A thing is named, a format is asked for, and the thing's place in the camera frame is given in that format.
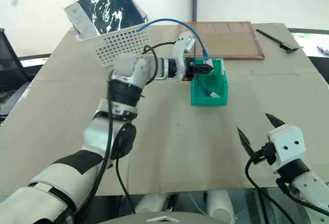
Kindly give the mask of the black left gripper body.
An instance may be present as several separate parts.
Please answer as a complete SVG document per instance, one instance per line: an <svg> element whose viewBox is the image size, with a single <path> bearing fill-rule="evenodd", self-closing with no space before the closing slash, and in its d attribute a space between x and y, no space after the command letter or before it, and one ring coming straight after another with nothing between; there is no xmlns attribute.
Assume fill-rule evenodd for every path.
<svg viewBox="0 0 329 224"><path fill-rule="evenodd" d="M192 81L195 77L195 73L193 70L194 67L194 60L193 58L184 58L185 63L185 75L183 77L183 81Z"/></svg>

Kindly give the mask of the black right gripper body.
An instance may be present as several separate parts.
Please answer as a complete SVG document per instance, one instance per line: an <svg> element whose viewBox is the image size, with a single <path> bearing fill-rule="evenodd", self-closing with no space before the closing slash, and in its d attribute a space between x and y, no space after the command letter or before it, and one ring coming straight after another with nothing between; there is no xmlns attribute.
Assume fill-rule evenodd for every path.
<svg viewBox="0 0 329 224"><path fill-rule="evenodd" d="M258 151L255 152L254 164L258 164L263 161L267 161L269 165L273 165L276 161L276 149L273 143L267 142Z"/></svg>

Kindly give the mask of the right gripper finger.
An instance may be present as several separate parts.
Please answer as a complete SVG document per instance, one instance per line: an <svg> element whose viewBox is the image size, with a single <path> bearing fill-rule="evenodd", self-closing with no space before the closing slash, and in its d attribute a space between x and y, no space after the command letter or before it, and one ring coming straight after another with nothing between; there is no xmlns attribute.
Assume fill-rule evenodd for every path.
<svg viewBox="0 0 329 224"><path fill-rule="evenodd" d="M272 124L272 126L274 128L278 128L278 127L280 127L280 126L282 126L282 125L285 124L284 121L282 121L281 119L275 117L272 114L266 113L265 115L266 115L267 119L269 120L269 122Z"/></svg>
<svg viewBox="0 0 329 224"><path fill-rule="evenodd" d="M237 128L237 131L239 134L241 145L243 146L243 148L245 149L247 154L250 157L253 157L255 155L255 151L252 149L249 139L247 138L247 136L243 133L243 131L239 127Z"/></svg>

